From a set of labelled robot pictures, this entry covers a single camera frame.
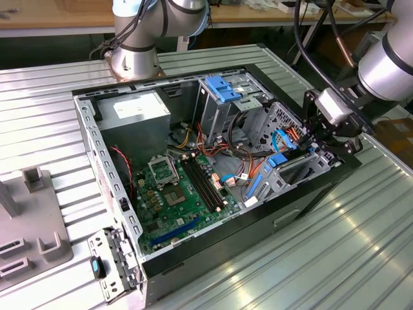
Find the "black ram slot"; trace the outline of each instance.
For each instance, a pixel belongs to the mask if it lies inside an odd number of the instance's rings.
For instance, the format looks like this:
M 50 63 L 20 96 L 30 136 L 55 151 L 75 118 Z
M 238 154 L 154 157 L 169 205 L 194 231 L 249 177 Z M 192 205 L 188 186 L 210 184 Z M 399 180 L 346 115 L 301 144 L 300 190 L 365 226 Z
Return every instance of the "black ram slot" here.
M 211 199 L 211 197 L 208 196 L 207 190 L 203 187 L 203 184 L 200 183 L 199 179 L 196 177 L 196 175 L 192 171 L 189 163 L 188 162 L 182 163 L 182 168 L 185 171 L 185 173 L 188 175 L 197 193 L 200 195 L 202 200 L 205 202 L 208 210 L 210 212 L 213 212 L 213 210 L 215 210 L 214 201 Z
M 215 212 L 217 207 L 223 207 L 223 202 L 212 187 L 208 178 L 203 174 L 201 168 L 199 168 L 196 161 L 184 161 L 181 162 L 181 164 L 196 191 L 204 201 L 207 209 L 210 212 Z
M 196 176 L 205 184 L 205 187 L 208 189 L 209 195 L 211 195 L 211 197 L 214 199 L 214 202 L 216 203 L 217 207 L 223 207 L 224 204 L 221 198 L 218 196 L 215 188 L 213 188 L 213 186 L 209 182 L 209 179 L 204 175 L 203 171 L 201 170 L 201 167 L 197 164 L 197 162 L 192 161 L 190 166 L 195 172 Z

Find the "yellow cable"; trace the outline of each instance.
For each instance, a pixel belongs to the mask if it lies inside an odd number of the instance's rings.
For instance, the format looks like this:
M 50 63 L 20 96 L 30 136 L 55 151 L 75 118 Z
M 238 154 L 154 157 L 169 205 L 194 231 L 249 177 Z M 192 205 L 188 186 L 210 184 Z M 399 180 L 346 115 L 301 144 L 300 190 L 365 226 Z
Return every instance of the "yellow cable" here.
M 184 142 L 178 145 L 177 148 L 182 149 L 188 143 L 188 140 L 189 140 L 189 129 L 186 130 L 186 137 L 185 137 Z

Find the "green motherboard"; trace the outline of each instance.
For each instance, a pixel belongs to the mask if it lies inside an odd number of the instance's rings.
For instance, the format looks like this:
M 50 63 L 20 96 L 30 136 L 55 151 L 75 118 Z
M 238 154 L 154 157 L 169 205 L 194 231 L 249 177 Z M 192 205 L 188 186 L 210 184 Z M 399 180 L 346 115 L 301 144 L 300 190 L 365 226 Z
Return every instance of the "green motherboard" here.
M 202 178 L 199 175 L 196 184 L 193 184 L 194 175 L 185 164 L 183 161 L 176 162 L 178 179 L 175 184 L 169 183 L 162 190 L 157 188 L 149 167 L 133 173 L 139 191 L 135 208 L 143 226 L 143 234 L 138 241 L 145 254 L 153 253 L 239 211 L 237 201 L 225 187 L 220 190 L 214 188 L 213 194 L 217 195 L 224 206 L 212 209 L 204 191 L 207 184 L 199 186 L 199 179 Z M 204 155 L 193 159 L 191 165 L 202 168 L 205 178 L 203 181 L 213 184 L 210 176 L 214 170 Z M 152 166 L 157 180 L 172 174 L 164 165 L 157 166 Z

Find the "aluminum slotted surface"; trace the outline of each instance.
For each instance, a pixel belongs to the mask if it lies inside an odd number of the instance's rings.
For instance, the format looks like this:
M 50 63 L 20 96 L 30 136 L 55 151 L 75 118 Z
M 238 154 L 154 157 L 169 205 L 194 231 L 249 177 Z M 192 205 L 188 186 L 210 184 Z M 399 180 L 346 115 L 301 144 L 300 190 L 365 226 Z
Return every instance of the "aluminum slotted surface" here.
M 166 74 L 255 63 L 301 104 L 310 85 L 257 45 L 159 55 Z M 70 90 L 115 83 L 102 61 L 0 72 L 0 180 L 53 177 L 74 258 L 7 291 L 0 309 L 104 308 L 85 240 L 110 224 Z M 412 307 L 413 181 L 371 142 L 364 166 L 310 215 L 151 309 Z M 133 307 L 132 295 L 106 309 Z

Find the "gray plastic holder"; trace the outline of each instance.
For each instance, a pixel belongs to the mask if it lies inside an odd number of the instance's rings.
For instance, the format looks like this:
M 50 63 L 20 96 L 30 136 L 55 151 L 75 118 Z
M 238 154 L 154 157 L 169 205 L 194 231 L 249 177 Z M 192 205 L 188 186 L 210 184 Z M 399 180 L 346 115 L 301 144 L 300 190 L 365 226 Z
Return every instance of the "gray plastic holder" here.
M 50 174 L 39 167 L 0 182 L 0 227 L 0 291 L 73 257 Z

